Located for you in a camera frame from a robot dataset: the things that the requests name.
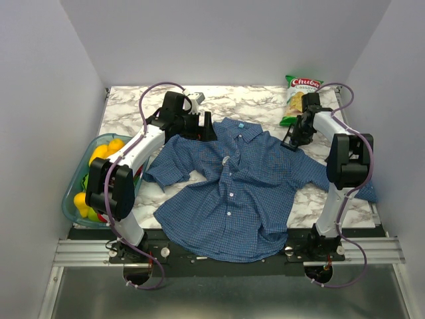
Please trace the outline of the blue checked shirt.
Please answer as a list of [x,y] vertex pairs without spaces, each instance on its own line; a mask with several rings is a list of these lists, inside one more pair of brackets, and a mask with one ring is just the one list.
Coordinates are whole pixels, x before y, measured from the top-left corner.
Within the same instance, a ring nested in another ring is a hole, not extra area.
[[[161,188],[185,183],[154,214],[164,233],[188,245],[216,238],[286,242],[296,192],[308,183],[328,190],[326,167],[281,146],[259,124],[225,118],[213,129],[211,142],[172,137],[144,175]],[[193,171],[204,180],[188,183]]]

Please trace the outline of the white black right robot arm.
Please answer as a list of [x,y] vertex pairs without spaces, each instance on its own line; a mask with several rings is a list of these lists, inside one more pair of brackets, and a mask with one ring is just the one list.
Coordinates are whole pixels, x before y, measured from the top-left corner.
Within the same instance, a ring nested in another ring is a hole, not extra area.
[[288,129],[288,143],[282,145],[291,151],[312,142],[317,132],[330,142],[326,176],[328,196],[321,216],[311,228],[305,243],[294,253],[302,261],[326,261],[342,253],[341,231],[350,201],[366,185],[373,170],[373,137],[362,135],[335,117],[331,108],[321,106],[319,94],[307,93],[301,97],[302,114]]

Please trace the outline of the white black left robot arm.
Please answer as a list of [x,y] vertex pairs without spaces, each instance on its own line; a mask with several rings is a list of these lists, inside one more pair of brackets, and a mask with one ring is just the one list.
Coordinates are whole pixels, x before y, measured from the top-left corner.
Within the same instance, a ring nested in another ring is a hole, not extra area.
[[102,214],[125,245],[124,254],[134,263],[147,255],[145,232],[132,211],[136,176],[147,169],[150,156],[173,136],[211,142],[217,139],[210,112],[199,112],[201,92],[168,91],[162,106],[146,118],[142,129],[119,151],[90,164],[86,204]]

